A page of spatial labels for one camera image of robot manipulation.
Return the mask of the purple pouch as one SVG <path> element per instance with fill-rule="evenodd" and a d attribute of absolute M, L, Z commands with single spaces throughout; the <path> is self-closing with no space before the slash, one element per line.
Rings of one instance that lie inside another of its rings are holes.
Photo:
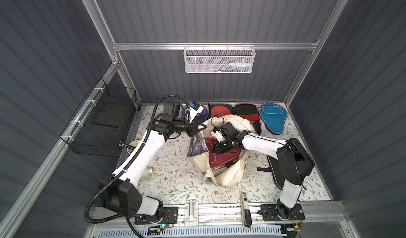
<path fill-rule="evenodd" d="M 191 115 L 194 115 L 193 118 L 193 122 L 199 121 L 201 123 L 205 122 L 208 118 L 208 112 L 209 110 L 205 107 L 200 105 L 198 108 L 194 107 L 194 108 L 183 108 L 182 110 L 182 117 L 184 117 L 186 115 L 186 111 L 189 110 L 191 113 Z"/>

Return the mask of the red ping pong paddle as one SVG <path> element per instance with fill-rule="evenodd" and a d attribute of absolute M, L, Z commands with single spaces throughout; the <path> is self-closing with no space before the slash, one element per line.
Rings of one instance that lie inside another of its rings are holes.
<path fill-rule="evenodd" d="M 235 114 L 234 107 L 230 104 L 210 104 L 209 117 L 221 117 L 224 115 Z"/>

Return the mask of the black paddle case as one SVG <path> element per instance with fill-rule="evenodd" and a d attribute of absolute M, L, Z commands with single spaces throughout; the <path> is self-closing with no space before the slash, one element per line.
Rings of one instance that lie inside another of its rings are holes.
<path fill-rule="evenodd" d="M 268 167 L 257 167 L 257 171 L 261 171 L 261 172 L 270 172 L 272 174 L 272 178 L 273 181 L 275 183 L 275 185 L 279 188 L 279 189 L 283 189 L 283 185 L 284 185 L 284 181 L 285 178 L 283 176 L 283 173 L 281 171 L 280 165 L 278 160 L 276 160 L 275 158 L 271 157 L 271 156 L 267 156 L 266 157 L 269 166 Z"/>

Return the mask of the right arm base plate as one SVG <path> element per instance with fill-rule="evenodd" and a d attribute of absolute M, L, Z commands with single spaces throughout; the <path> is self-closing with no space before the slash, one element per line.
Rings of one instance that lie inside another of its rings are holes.
<path fill-rule="evenodd" d="M 302 206 L 295 204 L 293 208 L 287 208 L 283 204 L 262 204 L 258 211 L 264 221 L 299 221 L 306 219 Z"/>

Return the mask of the maroon red paddle case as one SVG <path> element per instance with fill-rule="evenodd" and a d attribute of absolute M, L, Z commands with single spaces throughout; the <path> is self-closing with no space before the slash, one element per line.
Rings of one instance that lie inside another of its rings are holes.
<path fill-rule="evenodd" d="M 209 166 L 212 170 L 220 169 L 223 167 L 229 168 L 236 161 L 238 161 L 240 153 L 241 153 L 240 148 L 233 148 L 229 152 L 217 154 L 217 153 L 213 152 L 213 150 L 216 149 L 215 143 L 217 143 L 217 139 L 205 138 L 205 143 L 206 143 L 207 149 L 209 151 L 209 154 L 208 154 Z"/>

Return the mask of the red black ping pong set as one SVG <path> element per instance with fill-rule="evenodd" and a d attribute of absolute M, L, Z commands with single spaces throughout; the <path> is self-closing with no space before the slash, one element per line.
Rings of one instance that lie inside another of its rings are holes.
<path fill-rule="evenodd" d="M 234 108 L 234 113 L 244 119 L 249 120 L 257 135 L 262 133 L 260 115 L 256 105 L 237 104 Z"/>

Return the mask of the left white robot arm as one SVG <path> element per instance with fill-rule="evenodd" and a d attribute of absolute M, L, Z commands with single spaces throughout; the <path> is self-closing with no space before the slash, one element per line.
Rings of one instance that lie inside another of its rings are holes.
<path fill-rule="evenodd" d="M 133 218 L 144 215 L 154 222 L 161 220 L 163 203 L 155 198 L 143 196 L 137 190 L 140 178 L 155 153 L 165 144 L 173 133 L 185 132 L 190 137 L 205 130 L 206 125 L 199 121 L 191 123 L 174 120 L 172 122 L 156 120 L 150 122 L 141 143 L 133 150 L 112 174 L 114 183 L 108 185 L 101 181 L 100 187 L 108 186 L 100 195 L 101 206 L 119 216 Z"/>

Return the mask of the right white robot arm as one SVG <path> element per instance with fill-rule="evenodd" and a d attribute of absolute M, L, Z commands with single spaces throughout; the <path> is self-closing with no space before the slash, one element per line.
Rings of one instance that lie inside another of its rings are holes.
<path fill-rule="evenodd" d="M 218 141 L 213 147 L 216 154 L 222 155 L 240 148 L 265 154 L 274 160 L 271 163 L 274 179 L 283 182 L 277 210 L 282 219 L 287 219 L 286 215 L 292 213 L 298 205 L 305 178 L 315 167 L 314 160 L 300 141 L 296 138 L 278 141 L 247 130 L 239 132 L 229 122 L 223 127 L 215 127 L 211 135 Z"/>

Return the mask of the cream canvas tote bag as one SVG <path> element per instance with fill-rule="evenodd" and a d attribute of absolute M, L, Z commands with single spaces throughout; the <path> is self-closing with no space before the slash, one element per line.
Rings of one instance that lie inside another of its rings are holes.
<path fill-rule="evenodd" d="M 241 147 L 222 154 L 214 153 L 218 140 L 211 133 L 215 127 L 223 127 L 228 122 L 238 132 L 255 132 L 251 122 L 238 115 L 214 117 L 203 122 L 207 128 L 192 137 L 187 154 L 187 160 L 203 173 L 204 181 L 209 179 L 215 185 L 226 188 L 233 187 L 242 180 L 249 153 Z"/>

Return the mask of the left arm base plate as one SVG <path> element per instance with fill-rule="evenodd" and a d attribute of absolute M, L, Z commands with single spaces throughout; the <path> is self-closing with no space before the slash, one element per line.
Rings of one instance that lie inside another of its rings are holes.
<path fill-rule="evenodd" d="M 135 217 L 135 225 L 149 224 L 176 224 L 179 216 L 178 207 L 164 206 L 158 208 L 154 215 L 137 215 Z"/>

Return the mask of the blue paddle case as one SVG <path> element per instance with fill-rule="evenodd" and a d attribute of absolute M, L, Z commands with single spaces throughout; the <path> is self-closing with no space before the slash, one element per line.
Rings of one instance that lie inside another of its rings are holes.
<path fill-rule="evenodd" d="M 287 111 L 274 103 L 265 103 L 259 107 L 259 116 L 266 129 L 272 134 L 282 134 L 287 119 Z"/>

